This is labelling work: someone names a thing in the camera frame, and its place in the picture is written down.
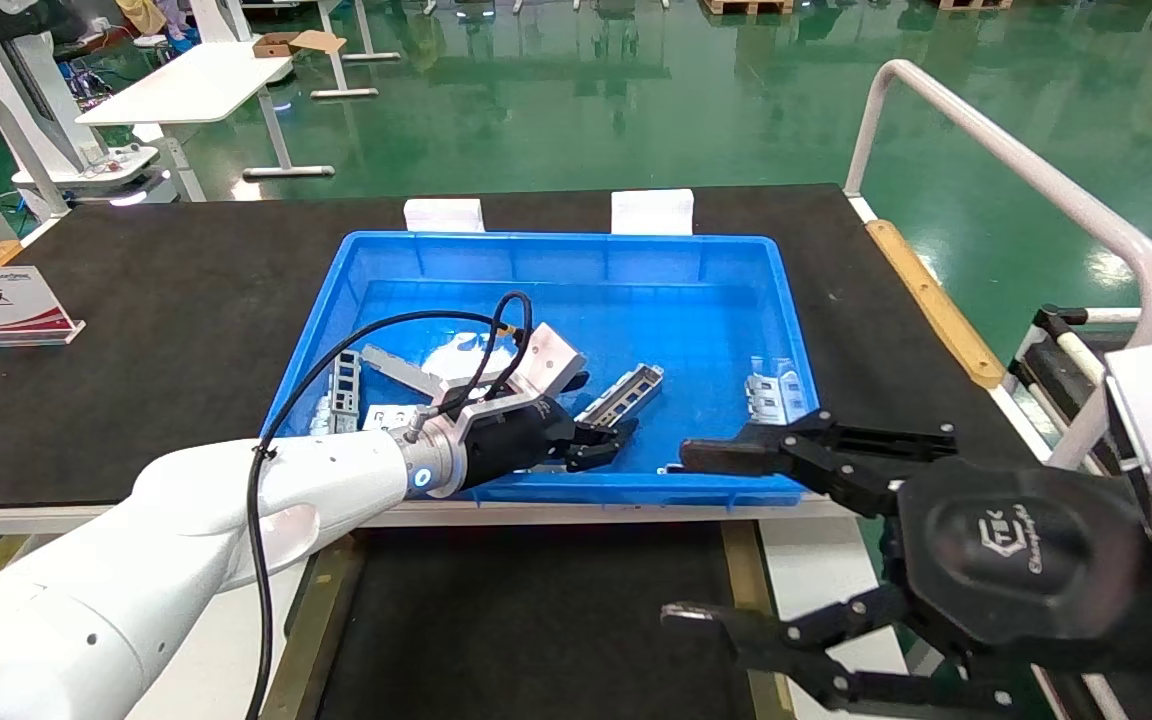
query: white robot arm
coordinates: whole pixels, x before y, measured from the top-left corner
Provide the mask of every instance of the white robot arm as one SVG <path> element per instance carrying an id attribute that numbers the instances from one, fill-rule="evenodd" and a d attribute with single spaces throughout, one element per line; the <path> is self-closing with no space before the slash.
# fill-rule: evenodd
<path id="1" fill-rule="evenodd" d="M 531 346 L 502 397 L 392 432 L 275 439 L 259 494 L 270 573 L 403 498 L 562 458 L 582 424 L 553 397 L 584 357 L 544 324 Z M 445 382 L 444 395 L 465 384 Z M 127 715 L 211 597 L 252 582 L 244 501 L 256 445 L 162 456 L 122 503 L 0 573 L 0 720 Z"/>
<path id="2" fill-rule="evenodd" d="M 127 715 L 211 597 L 251 582 L 255 442 L 152 462 L 128 500 L 0 573 L 0 720 Z M 276 444 L 262 480 L 271 573 L 403 500 L 399 442 L 361 432 Z"/>

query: blue bin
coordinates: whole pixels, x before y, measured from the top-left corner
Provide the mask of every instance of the blue bin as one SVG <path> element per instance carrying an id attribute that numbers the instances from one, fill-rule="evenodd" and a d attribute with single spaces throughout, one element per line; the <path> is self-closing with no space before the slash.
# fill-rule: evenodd
<path id="1" fill-rule="evenodd" d="M 819 406 L 780 253 L 765 237 L 351 233 L 301 333 L 266 427 L 314 361 L 365 323 L 412 310 L 492 314 L 508 290 L 531 296 L 535 323 L 548 323 L 586 356 L 589 384 L 561 397 L 573 414 L 639 363 L 664 369 L 662 392 L 641 411 L 635 438 L 611 465 L 511 473 L 464 498 L 728 507 L 799 500 L 803 488 L 781 477 L 657 471 L 677 462 L 685 438 L 727 438 L 745 424 L 753 356 L 789 359 L 805 407 Z M 517 304 L 511 310 L 506 320 L 521 323 Z M 357 347 L 376 344 L 420 364 L 454 333 L 482 331 L 475 323 L 417 320 L 378 331 Z M 326 382 L 324 373 L 279 435 L 308 432 Z M 429 401 L 371 370 L 362 388 L 364 406 Z"/>

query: epoxy floor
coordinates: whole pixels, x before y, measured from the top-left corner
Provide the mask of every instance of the epoxy floor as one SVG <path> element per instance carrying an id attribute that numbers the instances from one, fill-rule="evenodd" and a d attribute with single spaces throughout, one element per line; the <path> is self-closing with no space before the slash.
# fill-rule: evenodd
<path id="1" fill-rule="evenodd" d="M 379 97 L 311 100 L 334 81 L 308 53 L 273 88 L 293 160 L 335 177 L 243 182 L 244 167 L 274 162 L 251 100 L 191 128 L 185 150 L 212 199 L 841 183 L 870 79 L 908 58 L 1152 236 L 1149 1 L 945 13 L 799 0 L 783 17 L 714 18 L 698 0 L 586 0 L 579 13 L 526 0 L 517 15 L 440 0 L 431 17 L 397 1 L 367 13 L 378 50 L 403 58 L 346 73 Z M 257 31 L 319 26 L 311 3 L 250 17 Z M 333 18 L 359 50 L 353 9 Z M 124 76 L 147 69 L 129 46 L 114 55 Z M 864 194 L 1000 355 L 1041 302 L 1135 304 L 1123 264 L 909 91 L 888 100 Z"/>

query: cable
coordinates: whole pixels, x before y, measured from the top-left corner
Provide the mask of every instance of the cable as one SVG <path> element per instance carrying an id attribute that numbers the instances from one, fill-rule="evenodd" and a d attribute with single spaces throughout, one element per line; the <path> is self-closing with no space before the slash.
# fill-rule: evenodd
<path id="1" fill-rule="evenodd" d="M 424 320 L 433 318 L 453 319 L 453 320 L 473 320 L 475 323 L 485 323 L 492 328 L 492 338 L 495 338 L 495 331 L 498 328 L 513 332 L 509 325 L 500 321 L 500 313 L 505 310 L 505 305 L 508 302 L 508 297 L 513 295 L 518 295 L 524 297 L 526 301 L 526 318 L 531 318 L 531 300 L 528 300 L 525 295 L 521 291 L 507 293 L 506 297 L 500 300 L 497 305 L 497 313 L 488 318 L 485 314 L 467 313 L 462 310 L 417 310 L 415 313 L 402 313 L 394 314 L 392 318 L 385 318 L 384 320 L 376 320 L 349 333 L 348 338 L 338 342 L 332 350 L 325 353 L 308 370 L 305 377 L 301 378 L 301 382 L 296 384 L 296 387 L 291 388 L 291 395 L 288 395 L 283 404 L 279 407 L 278 414 L 274 414 L 274 419 L 270 420 L 270 426 L 265 429 L 262 433 L 260 442 L 253 448 L 252 465 L 251 470 L 247 475 L 247 537 L 251 543 L 252 551 L 252 568 L 256 575 L 256 592 L 260 597 L 260 661 L 256 669 L 256 685 L 252 688 L 251 702 L 247 705 L 247 720 L 257 720 L 260 715 L 260 705 L 265 702 L 265 689 L 270 687 L 270 666 L 273 665 L 274 660 L 274 602 L 271 598 L 270 592 L 270 567 L 265 564 L 265 543 L 260 537 L 260 470 L 262 465 L 265 464 L 265 460 L 274 457 L 275 450 L 271 450 L 270 446 L 274 442 L 274 434 L 278 432 L 279 427 L 282 427 L 287 416 L 291 414 L 291 408 L 296 406 L 296 402 L 301 396 L 305 395 L 305 391 L 310 388 L 311 384 L 314 384 L 314 379 L 319 377 L 323 370 L 332 364 L 340 353 L 347 350 L 349 346 L 361 341 L 367 334 L 374 333 L 380 328 L 388 328 L 389 325 L 397 325 L 399 323 L 408 323 L 408 320 Z M 516 334 L 516 342 L 526 342 L 526 334 Z M 490 350 L 492 342 L 488 341 L 488 351 L 485 356 L 490 356 L 492 351 Z M 517 356 L 522 356 L 522 346 L 520 347 Z"/>
<path id="2" fill-rule="evenodd" d="M 500 388 L 503 388 L 505 382 L 509 381 L 513 372 L 515 372 L 515 370 L 518 369 L 518 365 L 522 364 L 522 356 L 526 354 L 526 346 L 531 343 L 531 300 L 524 295 L 524 293 L 516 290 L 510 290 L 503 294 L 503 300 L 510 300 L 511 297 L 517 297 L 517 300 L 522 302 L 522 341 L 518 342 L 518 351 L 513 355 L 513 359 L 509 361 L 509 364 L 506 365 L 506 369 L 495 379 L 492 387 L 488 387 L 488 392 L 486 392 L 486 395 L 483 396 L 483 400 L 492 400 L 497 396 Z"/>
<path id="3" fill-rule="evenodd" d="M 515 300 L 515 297 L 522 302 L 522 336 L 521 340 L 517 341 L 518 350 L 513 355 L 513 359 L 509 361 L 509 365 L 506 366 L 503 372 L 500 373 L 495 381 L 492 382 L 492 386 L 488 387 L 488 392 L 485 393 L 483 400 L 492 400 L 495 396 L 495 393 L 505 386 L 509 376 L 511 376 L 513 372 L 518 369 L 518 364 L 522 363 L 522 356 L 526 353 L 526 343 L 531 342 L 531 300 L 524 295 L 524 293 L 510 290 L 505 293 L 503 296 L 500 296 L 500 301 L 497 303 L 495 311 L 492 314 L 493 327 L 502 324 L 500 321 L 500 316 L 505 313 L 505 309 L 509 305 L 509 301 Z M 470 382 L 467 384 L 465 388 L 458 393 L 457 396 L 447 397 L 441 406 L 437 407 L 434 415 L 453 414 L 453 411 L 456 411 L 461 409 L 461 407 L 465 406 L 468 399 L 470 397 L 470 393 L 473 392 L 473 388 L 479 387 L 483 373 L 486 372 L 488 362 L 492 361 L 492 351 L 494 348 L 495 333 L 492 333 L 488 336 L 488 344 L 486 344 L 483 350 L 483 359 L 479 359 L 479 366 L 477 366 L 473 371 L 473 376 L 470 377 Z"/>

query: black rubber mat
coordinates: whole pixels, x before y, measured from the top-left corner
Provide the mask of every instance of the black rubber mat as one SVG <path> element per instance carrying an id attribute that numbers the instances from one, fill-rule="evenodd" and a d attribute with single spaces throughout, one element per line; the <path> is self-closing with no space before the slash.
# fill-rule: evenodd
<path id="1" fill-rule="evenodd" d="M 696 232 L 781 247 L 817 389 L 840 419 L 950 420 L 965 454 L 1030 461 L 835 185 L 695 192 Z M 69 347 L 0 350 L 0 507 L 116 502 L 166 452 L 253 437 L 340 238 L 404 227 L 402 205 L 82 206 L 61 220 L 15 264 L 40 266 L 88 328 Z M 611 199 L 486 196 L 484 215 L 492 229 L 605 232 Z"/>
<path id="2" fill-rule="evenodd" d="M 730 602 L 717 524 L 367 533 L 319 720 L 753 717 L 721 643 L 664 602 Z"/>

